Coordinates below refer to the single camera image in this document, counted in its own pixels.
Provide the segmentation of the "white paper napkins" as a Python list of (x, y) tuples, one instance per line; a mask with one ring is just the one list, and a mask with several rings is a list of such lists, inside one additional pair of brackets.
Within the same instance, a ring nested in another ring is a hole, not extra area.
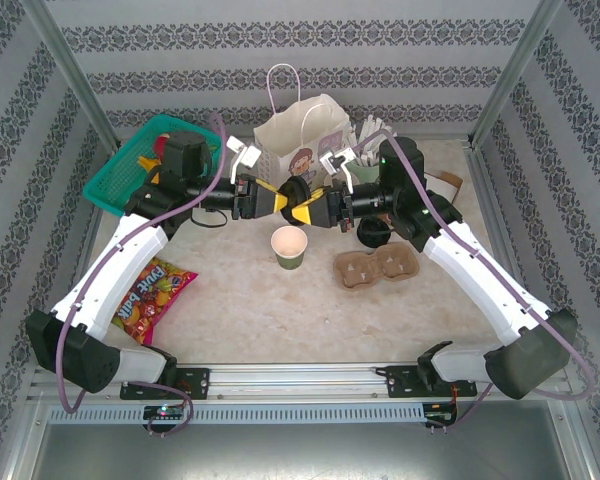
[(454, 201), (458, 189), (453, 184), (430, 175), (425, 175), (425, 179), (428, 190), (431, 190), (437, 195), (444, 197), (450, 203)]

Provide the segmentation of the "yellow toy banana bunch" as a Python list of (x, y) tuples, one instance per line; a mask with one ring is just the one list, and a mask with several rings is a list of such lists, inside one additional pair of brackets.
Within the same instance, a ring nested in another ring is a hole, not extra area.
[(159, 158), (149, 158), (139, 156), (137, 163), (146, 171), (144, 183), (158, 184), (160, 180), (161, 160)]

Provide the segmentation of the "colourful fruit candy bag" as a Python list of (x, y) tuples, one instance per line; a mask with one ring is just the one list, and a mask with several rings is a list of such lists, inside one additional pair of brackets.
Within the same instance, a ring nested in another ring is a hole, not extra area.
[(155, 326), (198, 274), (154, 257), (117, 307), (112, 323), (137, 343), (150, 346)]

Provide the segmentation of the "green paper cup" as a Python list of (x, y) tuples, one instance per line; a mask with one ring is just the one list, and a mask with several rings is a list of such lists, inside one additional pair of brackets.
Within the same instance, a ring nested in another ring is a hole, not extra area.
[(302, 264), (307, 246), (308, 237), (299, 227), (283, 226), (271, 236), (271, 248), (278, 264), (286, 270), (294, 270)]

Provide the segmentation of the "white printed paper bag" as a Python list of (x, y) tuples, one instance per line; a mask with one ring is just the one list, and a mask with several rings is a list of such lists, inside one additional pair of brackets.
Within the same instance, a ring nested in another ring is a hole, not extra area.
[(254, 129), (261, 156), (258, 176), (279, 187), (291, 176), (304, 179), (314, 190), (323, 185), (327, 171), (319, 157), (343, 148), (352, 130), (349, 115), (329, 95), (297, 99), (285, 110), (271, 105), (272, 116)]

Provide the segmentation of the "brown cardboard napkin box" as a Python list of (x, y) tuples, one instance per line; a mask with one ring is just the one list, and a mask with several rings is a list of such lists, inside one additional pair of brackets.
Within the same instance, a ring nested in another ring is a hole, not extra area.
[(455, 201), (456, 201), (456, 199), (457, 199), (457, 197), (459, 195), (459, 192), (461, 190), (461, 187), (463, 185), (463, 179), (461, 177), (459, 177), (459, 176), (457, 176), (455, 174), (452, 174), (450, 172), (442, 171), (442, 170), (425, 171), (424, 172), (424, 177), (425, 177), (425, 175), (430, 175), (430, 176), (433, 176), (433, 177), (437, 177), (439, 179), (447, 181), (448, 183), (453, 184), (458, 189), (456, 197), (455, 197), (454, 201), (451, 204), (455, 203)]

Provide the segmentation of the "teal plastic basket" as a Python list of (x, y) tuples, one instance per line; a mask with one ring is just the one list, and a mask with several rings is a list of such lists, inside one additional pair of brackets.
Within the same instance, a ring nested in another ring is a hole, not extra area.
[(138, 163), (143, 156), (155, 158), (154, 143), (160, 134), (172, 131), (193, 131), (205, 137), (212, 154), (212, 172), (217, 170), (221, 154), (218, 135), (169, 115), (156, 115), (141, 127), (107, 163), (94, 175), (83, 189), (84, 197), (99, 208), (118, 217), (130, 195), (146, 178), (147, 171)]

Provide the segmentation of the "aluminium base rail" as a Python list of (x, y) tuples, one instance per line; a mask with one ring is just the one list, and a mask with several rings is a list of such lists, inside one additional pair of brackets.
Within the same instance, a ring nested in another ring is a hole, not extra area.
[[(309, 364), (184, 364), (185, 368), (206, 368), (209, 403), (334, 403), (346, 401), (388, 402), (389, 380), (376, 373), (383, 368), (374, 363)], [(120, 401), (121, 383), (113, 383), (96, 394), (88, 394), (85, 404)], [(564, 370), (539, 387), (559, 394), (574, 392)], [(36, 367), (26, 390), (28, 403), (56, 404), (59, 400), (53, 374)]]

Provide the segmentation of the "black cup lid stack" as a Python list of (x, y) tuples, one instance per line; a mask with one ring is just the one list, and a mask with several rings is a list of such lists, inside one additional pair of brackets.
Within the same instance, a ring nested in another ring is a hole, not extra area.
[(377, 217), (365, 217), (360, 220), (356, 231), (358, 240), (368, 248), (386, 245), (391, 237), (390, 226)]

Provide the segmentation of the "aluminium frame post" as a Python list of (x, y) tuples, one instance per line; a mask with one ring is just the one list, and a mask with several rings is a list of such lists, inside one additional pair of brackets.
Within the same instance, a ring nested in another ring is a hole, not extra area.
[(19, 1), (53, 56), (69, 87), (85, 110), (99, 138), (110, 152), (115, 152), (120, 146), (120, 140), (61, 28), (54, 20), (47, 2), (45, 0)]
[(539, 0), (533, 15), (521, 34), (519, 42), (496, 82), (493, 92), (479, 115), (472, 133), (469, 135), (472, 147), (483, 143), (562, 3), (563, 0)]

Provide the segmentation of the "brown cardboard cup tray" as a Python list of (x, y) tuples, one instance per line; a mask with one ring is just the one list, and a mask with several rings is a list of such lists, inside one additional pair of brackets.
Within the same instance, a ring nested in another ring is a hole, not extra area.
[(338, 255), (333, 262), (337, 284), (345, 291), (360, 291), (379, 281), (400, 282), (420, 271), (413, 250), (406, 244), (389, 243), (373, 253), (352, 251)]

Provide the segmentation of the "mint green straw holder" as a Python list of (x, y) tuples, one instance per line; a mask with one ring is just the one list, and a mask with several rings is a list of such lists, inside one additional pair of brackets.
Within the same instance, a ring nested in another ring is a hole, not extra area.
[(379, 165), (369, 165), (367, 163), (359, 163), (351, 161), (346, 164), (346, 168), (351, 172), (351, 175), (356, 177), (360, 183), (376, 182), (379, 177)]

